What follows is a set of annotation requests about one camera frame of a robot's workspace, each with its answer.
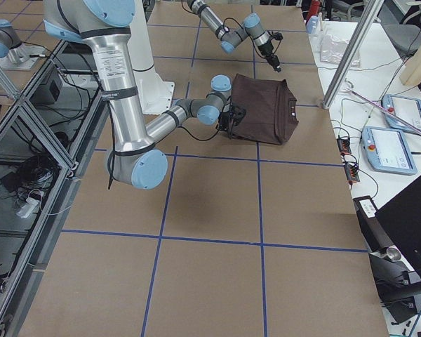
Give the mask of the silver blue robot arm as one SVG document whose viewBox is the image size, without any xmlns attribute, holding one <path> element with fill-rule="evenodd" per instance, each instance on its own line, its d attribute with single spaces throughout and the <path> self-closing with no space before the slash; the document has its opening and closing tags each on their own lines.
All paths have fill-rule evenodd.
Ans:
<svg viewBox="0 0 421 337">
<path fill-rule="evenodd" d="M 166 155 L 156 144 L 188 119 L 214 124 L 229 104 L 232 83 L 217 75 L 204 99 L 182 99 L 149 123 L 145 121 L 128 42 L 131 23 L 145 21 L 137 1 L 45 1 L 46 32 L 58 39 L 83 43 L 93 54 L 101 97 L 109 105 L 114 145 L 107 170 L 111 181 L 151 190 L 168 170 Z"/>
<path fill-rule="evenodd" d="M 197 15 L 220 41 L 225 53 L 233 53 L 245 40 L 251 40 L 258 50 L 258 55 L 266 60 L 275 72 L 281 72 L 281 65 L 272 41 L 280 46 L 283 35 L 280 32 L 267 31 L 257 13 L 248 15 L 242 23 L 234 18 L 220 19 L 205 1 L 187 1 L 188 13 Z"/>
</svg>

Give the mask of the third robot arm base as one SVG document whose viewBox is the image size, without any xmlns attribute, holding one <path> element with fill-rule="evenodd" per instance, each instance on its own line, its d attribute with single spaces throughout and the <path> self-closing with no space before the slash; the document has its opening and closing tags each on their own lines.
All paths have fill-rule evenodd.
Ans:
<svg viewBox="0 0 421 337">
<path fill-rule="evenodd" d="M 40 55 L 46 55 L 44 51 L 44 47 L 28 46 L 20 39 L 8 20 L 0 19 L 0 67 L 2 69 L 29 71 Z"/>
</svg>

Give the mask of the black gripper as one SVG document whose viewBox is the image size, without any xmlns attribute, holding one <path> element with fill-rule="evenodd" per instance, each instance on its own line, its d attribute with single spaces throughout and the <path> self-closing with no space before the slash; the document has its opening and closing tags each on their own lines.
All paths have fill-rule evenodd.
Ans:
<svg viewBox="0 0 421 337">
<path fill-rule="evenodd" d="M 255 39 L 257 46 L 262 57 L 270 63 L 275 72 L 281 72 L 281 64 L 276 51 L 274 50 L 272 41 L 281 43 L 283 35 L 280 32 L 264 31 L 259 37 Z"/>
<path fill-rule="evenodd" d="M 246 115 L 246 109 L 231 104 L 226 111 L 223 111 L 218 117 L 217 131 L 227 133 L 229 139 L 233 138 L 234 127 L 238 126 Z"/>
</svg>

